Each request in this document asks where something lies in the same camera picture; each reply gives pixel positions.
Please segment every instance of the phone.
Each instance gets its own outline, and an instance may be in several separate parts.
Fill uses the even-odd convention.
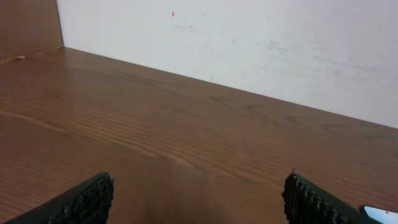
[[[380,208],[370,207],[370,206],[362,206],[360,211],[367,214],[369,217],[374,220],[382,223],[382,224],[396,224],[398,223],[398,213],[391,212],[387,210],[383,210]]]

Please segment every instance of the brown wooden tabletop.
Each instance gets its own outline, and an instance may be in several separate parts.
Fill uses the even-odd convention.
[[[293,168],[398,210],[398,129],[72,49],[0,67],[0,222],[105,170],[108,223],[287,223]]]

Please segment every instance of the brown wooden panel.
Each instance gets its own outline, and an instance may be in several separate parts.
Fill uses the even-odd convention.
[[[0,62],[63,45],[56,0],[0,1]]]
[[[95,173],[109,223],[287,223],[292,168],[398,210],[398,130],[77,50],[0,76],[0,222]]]

